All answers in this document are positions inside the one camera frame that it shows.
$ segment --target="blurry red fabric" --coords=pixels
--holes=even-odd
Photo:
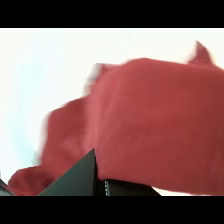
[[[102,180],[224,195],[223,99],[224,72],[200,43],[188,64],[101,65],[86,97],[50,114],[40,165],[8,188],[37,195],[95,148]]]

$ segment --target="red cloth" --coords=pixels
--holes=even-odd
[[[41,164],[8,187],[37,195],[95,148],[102,180],[224,195],[223,99],[224,72],[199,43],[188,64],[102,65],[88,96],[50,114]]]

